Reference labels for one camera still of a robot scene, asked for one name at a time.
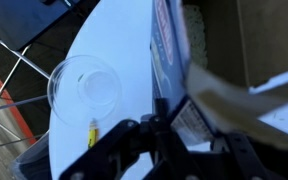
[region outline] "metal frame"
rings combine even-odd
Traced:
[[[22,141],[26,141],[26,140],[30,140],[30,139],[34,139],[34,138],[40,138],[40,137],[42,137],[42,136],[44,136],[44,135],[45,135],[45,134],[39,134],[39,135],[32,136],[32,137],[29,137],[29,138],[23,138],[23,139],[19,139],[19,140],[16,140],[16,141],[12,141],[12,142],[8,142],[8,143],[0,144],[0,147],[2,147],[2,146],[7,146],[7,145],[11,145],[11,144],[15,144],[15,143],[22,142]]]
[[[0,88],[0,96],[2,95],[3,91],[5,90],[6,86],[8,85],[9,81],[11,80],[11,78],[13,77],[16,69],[18,68],[19,64],[24,61],[26,64],[28,64],[30,67],[32,67],[33,69],[35,69],[38,73],[40,73],[42,76],[44,76],[46,79],[50,79],[50,75],[48,73],[46,73],[43,69],[41,69],[40,67],[38,67],[36,64],[34,64],[31,60],[29,60],[28,58],[26,58],[24,55],[27,52],[27,50],[30,48],[30,45],[25,47],[25,49],[23,50],[22,53],[18,52],[18,51],[13,51],[10,48],[8,48],[6,46],[6,44],[0,40],[0,45],[2,45],[3,47],[5,47],[7,50],[9,50],[11,53],[13,53],[15,56],[18,57],[17,62],[15,63],[14,67],[12,68],[11,72],[9,73],[9,75],[7,76],[5,82],[3,83],[2,87]],[[39,97],[35,97],[35,98],[31,98],[31,99],[27,99],[27,100],[23,100],[23,101],[19,101],[19,102],[15,102],[12,104],[7,104],[7,105],[2,105],[0,106],[0,110],[1,109],[5,109],[5,108],[9,108],[12,106],[18,106],[18,105],[22,105],[22,104],[26,104],[26,103],[30,103],[33,101],[38,101],[41,100],[43,98],[46,98],[47,95],[44,96],[39,96]],[[18,137],[15,133],[13,133],[11,130],[9,130],[8,128],[6,128],[5,126],[3,126],[0,123],[0,128],[2,128],[4,131],[6,131],[7,133],[9,133],[10,135],[12,135],[13,137],[15,137],[17,140],[21,140],[20,137]]]

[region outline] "cardboard box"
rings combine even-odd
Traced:
[[[252,47],[252,38],[245,36],[239,1],[197,2],[205,23],[207,69],[212,73],[190,62],[181,1],[154,0],[151,39],[154,98],[167,99],[172,127],[186,145],[209,141],[220,132],[243,131],[260,142],[288,149],[288,134],[257,119],[288,100],[250,95],[246,89],[263,83],[275,72],[256,78],[259,77],[253,62],[256,58],[252,63],[248,61],[256,57],[252,53],[257,49]],[[286,83],[274,90],[283,89]]]
[[[208,70],[247,88],[288,71],[288,1],[195,2],[206,27]],[[288,97],[286,89],[274,94]]]

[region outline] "orange surface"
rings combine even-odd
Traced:
[[[0,79],[0,88],[2,87],[3,82]],[[7,90],[4,90],[2,96],[6,99],[5,102],[7,104],[11,104],[14,103],[11,99],[10,94],[7,92]],[[11,107],[9,108],[9,110],[11,111],[11,113],[13,114],[13,117],[15,118],[18,126],[20,127],[20,129],[22,130],[24,136],[26,138],[32,137],[33,133],[31,131],[31,129],[28,127],[28,125],[26,124],[23,116],[21,115],[21,113],[18,111],[17,107]],[[36,142],[36,139],[30,139],[29,140],[30,144],[34,144]]]

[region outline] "clear plastic cup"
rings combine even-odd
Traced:
[[[47,93],[56,116],[68,125],[80,126],[112,113],[121,85],[114,69],[99,58],[74,56],[54,69]]]

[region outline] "black chair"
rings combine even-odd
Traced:
[[[29,44],[70,12],[80,0],[67,0],[67,2],[71,2],[71,6],[63,0],[0,0],[0,45],[18,57],[0,88],[0,96],[21,62],[27,63],[49,79],[48,73],[24,55],[29,50]]]

